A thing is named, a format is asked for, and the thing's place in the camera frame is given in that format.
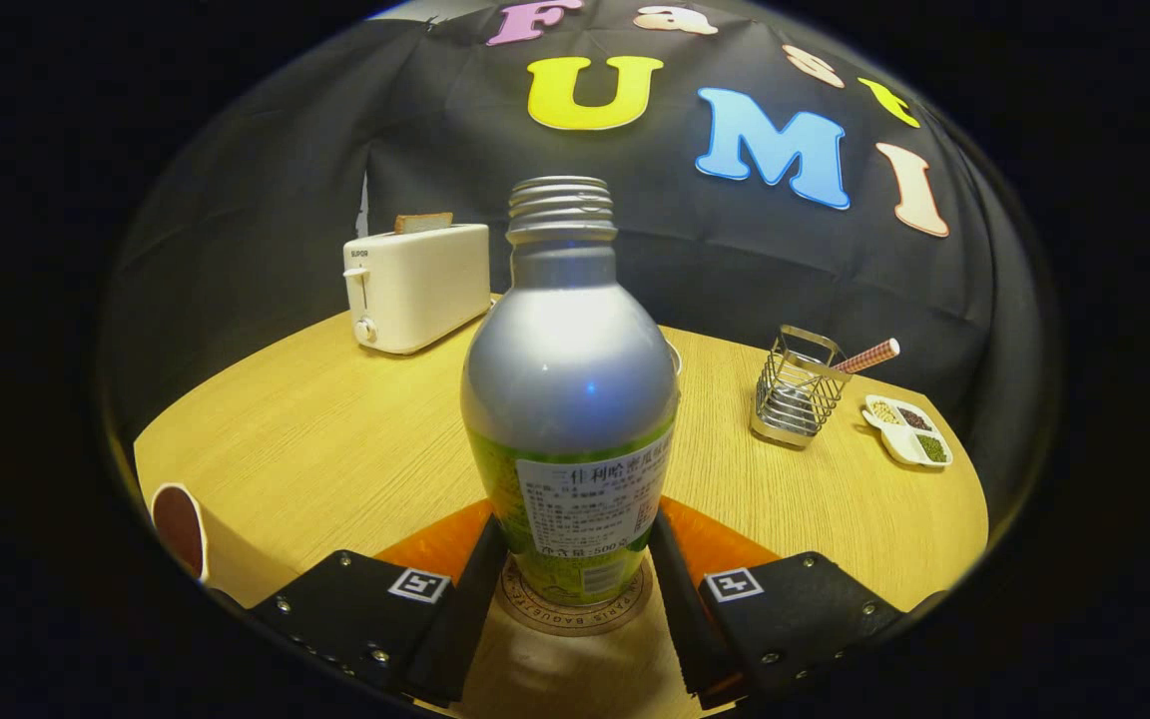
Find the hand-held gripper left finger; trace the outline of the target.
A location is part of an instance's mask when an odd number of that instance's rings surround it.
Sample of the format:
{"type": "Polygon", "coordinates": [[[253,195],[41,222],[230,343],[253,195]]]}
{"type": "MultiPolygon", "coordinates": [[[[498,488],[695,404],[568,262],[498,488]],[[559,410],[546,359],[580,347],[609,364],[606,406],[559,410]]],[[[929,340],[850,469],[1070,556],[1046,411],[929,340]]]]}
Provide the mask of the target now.
{"type": "Polygon", "coordinates": [[[491,504],[471,502],[377,554],[334,551],[248,613],[352,681],[447,707],[507,556],[491,504]]]}

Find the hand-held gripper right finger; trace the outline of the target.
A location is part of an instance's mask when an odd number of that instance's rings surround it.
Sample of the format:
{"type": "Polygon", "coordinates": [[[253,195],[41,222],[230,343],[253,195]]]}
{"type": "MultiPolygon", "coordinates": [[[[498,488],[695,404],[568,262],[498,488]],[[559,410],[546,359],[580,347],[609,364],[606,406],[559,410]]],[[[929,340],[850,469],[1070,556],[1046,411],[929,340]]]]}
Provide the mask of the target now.
{"type": "Polygon", "coordinates": [[[920,618],[821,552],[776,554],[670,497],[649,549],[687,691],[704,709],[785,699],[920,618]]]}

